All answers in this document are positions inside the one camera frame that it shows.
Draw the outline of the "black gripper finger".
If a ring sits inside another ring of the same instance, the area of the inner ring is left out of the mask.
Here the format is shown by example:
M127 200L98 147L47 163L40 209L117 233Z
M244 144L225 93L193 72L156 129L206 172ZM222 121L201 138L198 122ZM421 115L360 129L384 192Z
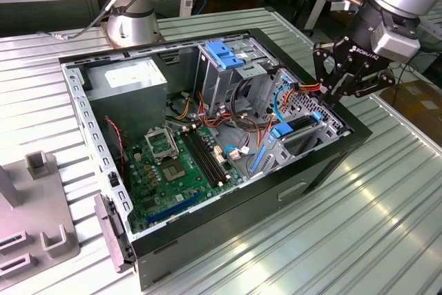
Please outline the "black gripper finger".
M346 73L342 83L337 89L340 97L354 96L356 98L364 97L383 90L396 83L394 73L391 69L385 68L370 72L371 68L368 64L356 72L356 74Z
M343 93L340 85L346 74L345 40L336 40L331 43L315 43L313 60L316 80L321 84L320 103L333 108L341 99ZM328 71L325 62L331 57L333 68Z

